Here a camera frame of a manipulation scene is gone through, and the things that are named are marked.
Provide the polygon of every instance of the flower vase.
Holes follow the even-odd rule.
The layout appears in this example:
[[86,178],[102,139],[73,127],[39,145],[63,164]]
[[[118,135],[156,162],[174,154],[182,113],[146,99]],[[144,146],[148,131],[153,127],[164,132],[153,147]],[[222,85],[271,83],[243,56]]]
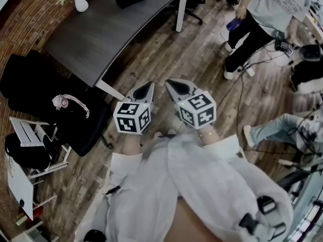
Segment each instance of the flower vase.
[[89,4],[86,0],[74,0],[76,10],[79,12],[84,12],[86,9],[88,9]]

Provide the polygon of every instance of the white cube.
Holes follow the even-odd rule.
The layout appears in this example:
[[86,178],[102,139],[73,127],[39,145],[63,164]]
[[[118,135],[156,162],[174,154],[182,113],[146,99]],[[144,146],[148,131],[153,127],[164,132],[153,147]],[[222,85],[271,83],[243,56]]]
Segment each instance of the white cube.
[[207,91],[178,102],[176,108],[181,120],[195,129],[217,119],[217,104]]
[[119,133],[139,135],[151,122],[150,104],[118,102],[113,117]]

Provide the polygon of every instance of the white folding chair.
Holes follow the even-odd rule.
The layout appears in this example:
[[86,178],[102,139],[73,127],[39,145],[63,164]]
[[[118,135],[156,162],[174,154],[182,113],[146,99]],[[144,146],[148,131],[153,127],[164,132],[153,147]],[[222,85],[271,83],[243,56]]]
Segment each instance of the white folding chair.
[[[24,120],[20,118],[10,117],[11,124],[13,125],[15,132],[20,140],[20,145],[22,147],[32,147],[32,146],[44,146],[43,138],[46,134],[42,126],[48,126],[49,124],[46,122],[38,122],[38,121],[30,121]],[[35,125],[35,129],[33,130],[30,125]],[[51,141],[56,139],[56,132],[57,127],[53,132],[52,137],[50,138]],[[32,169],[28,175],[29,179],[33,179],[42,175],[46,175],[48,173],[57,171],[59,169],[65,168],[68,166],[68,157],[71,153],[71,146],[67,148],[65,145],[62,145],[62,149],[66,152],[64,156],[64,160],[62,162],[58,162],[56,164],[50,164],[47,169],[44,171],[36,170],[36,174]]]

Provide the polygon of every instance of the wooden floor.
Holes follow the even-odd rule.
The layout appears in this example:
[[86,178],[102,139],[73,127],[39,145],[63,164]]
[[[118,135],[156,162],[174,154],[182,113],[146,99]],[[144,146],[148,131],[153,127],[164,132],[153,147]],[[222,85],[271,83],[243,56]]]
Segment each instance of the wooden floor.
[[[228,53],[223,47],[221,30],[225,22],[233,19],[234,10],[225,2],[219,5],[226,20],[214,1],[207,0],[196,11],[204,24],[199,26],[197,20],[186,16],[181,33],[172,31],[175,16],[160,13],[125,49],[106,77],[109,79],[112,72],[120,73],[114,87],[123,94],[139,82],[155,82],[153,122],[147,137],[174,124],[174,109],[164,86],[165,80],[183,78],[193,81],[201,89],[209,91],[218,103],[215,127],[220,136],[224,138],[238,133],[241,146],[247,149],[248,159],[278,179],[283,169],[277,165],[277,159],[290,158],[291,155],[284,153],[292,153],[293,150],[284,144],[266,141],[258,150],[275,154],[248,151],[241,135],[242,127],[265,123],[282,113],[310,110],[318,98],[316,95],[297,95],[290,89],[291,72],[288,67],[283,67],[289,62],[285,55],[254,66],[256,75],[251,78],[244,74],[232,88],[235,81],[227,81],[222,76],[222,64]],[[222,35],[228,37],[226,28],[223,28]],[[273,46],[269,46],[268,50],[273,50]],[[262,50],[252,61],[277,55],[280,53]],[[105,137],[115,147],[120,147],[122,136],[116,132],[113,122]],[[112,151],[101,142],[83,158],[72,153],[68,168],[47,176],[40,185],[40,199],[58,194],[56,200],[45,206],[42,219],[52,234],[61,237],[60,241],[73,241],[76,226],[102,185],[111,154]]]

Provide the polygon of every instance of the brick wall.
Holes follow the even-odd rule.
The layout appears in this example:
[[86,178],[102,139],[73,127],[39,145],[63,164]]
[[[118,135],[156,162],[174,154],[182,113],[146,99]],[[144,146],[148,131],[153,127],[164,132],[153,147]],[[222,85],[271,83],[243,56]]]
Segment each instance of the brick wall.
[[[41,50],[46,40],[73,10],[69,1],[61,7],[57,0],[10,0],[0,12],[0,76],[12,53],[26,55],[29,50]],[[29,116],[11,111],[0,94],[0,228],[13,237],[20,229],[15,225],[18,207],[7,188],[4,163],[4,139],[11,133],[9,117]]]

